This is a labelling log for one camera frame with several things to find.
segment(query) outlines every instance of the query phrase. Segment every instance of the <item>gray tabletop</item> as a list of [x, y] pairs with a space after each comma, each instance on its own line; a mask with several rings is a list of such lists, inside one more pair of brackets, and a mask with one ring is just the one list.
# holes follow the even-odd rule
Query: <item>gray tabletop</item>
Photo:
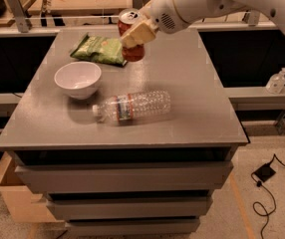
[[[123, 68], [99, 64], [100, 89], [85, 101], [54, 83], [84, 34], [117, 37], [117, 28], [61, 31], [0, 135], [0, 150], [221, 146], [247, 139], [198, 33], [158, 33], [144, 59]], [[97, 123], [92, 105], [113, 95], [166, 90], [171, 112], [125, 124]]]

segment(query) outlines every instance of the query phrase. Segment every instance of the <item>drawer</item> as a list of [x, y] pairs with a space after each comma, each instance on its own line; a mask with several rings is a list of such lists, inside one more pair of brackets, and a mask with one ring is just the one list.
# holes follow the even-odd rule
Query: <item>drawer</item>
[[111, 236], [192, 233], [199, 226], [196, 218], [68, 222], [73, 236]]
[[133, 192], [221, 188], [230, 161], [18, 166], [32, 192]]
[[48, 201], [47, 207], [61, 220], [178, 217], [205, 215], [210, 197], [145, 197]]

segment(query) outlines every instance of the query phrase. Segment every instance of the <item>white bowl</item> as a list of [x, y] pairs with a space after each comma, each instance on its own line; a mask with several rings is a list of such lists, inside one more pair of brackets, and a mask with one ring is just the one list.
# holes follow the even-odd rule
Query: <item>white bowl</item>
[[91, 62], [73, 62], [60, 68], [54, 81], [65, 95], [78, 100], [89, 98], [100, 86], [101, 68]]

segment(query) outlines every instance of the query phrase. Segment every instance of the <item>white robotic arm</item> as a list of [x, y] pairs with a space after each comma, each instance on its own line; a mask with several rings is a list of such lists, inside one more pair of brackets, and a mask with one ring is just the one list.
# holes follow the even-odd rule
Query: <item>white robotic arm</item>
[[141, 8], [142, 18], [122, 35], [122, 43], [132, 48], [153, 40], [157, 31], [172, 34], [197, 20], [249, 8], [269, 17], [285, 35], [285, 0], [151, 0]]

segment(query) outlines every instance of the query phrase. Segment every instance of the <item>white bottle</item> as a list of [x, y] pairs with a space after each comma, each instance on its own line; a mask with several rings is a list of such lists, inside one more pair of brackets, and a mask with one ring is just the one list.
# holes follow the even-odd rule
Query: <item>white bottle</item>
[[133, 93], [110, 97], [93, 106], [95, 117], [103, 121], [132, 120], [167, 114], [170, 111], [170, 95], [166, 91]]
[[266, 90], [272, 94], [279, 94], [285, 86], [285, 68], [282, 68], [278, 74], [273, 75], [266, 85]]

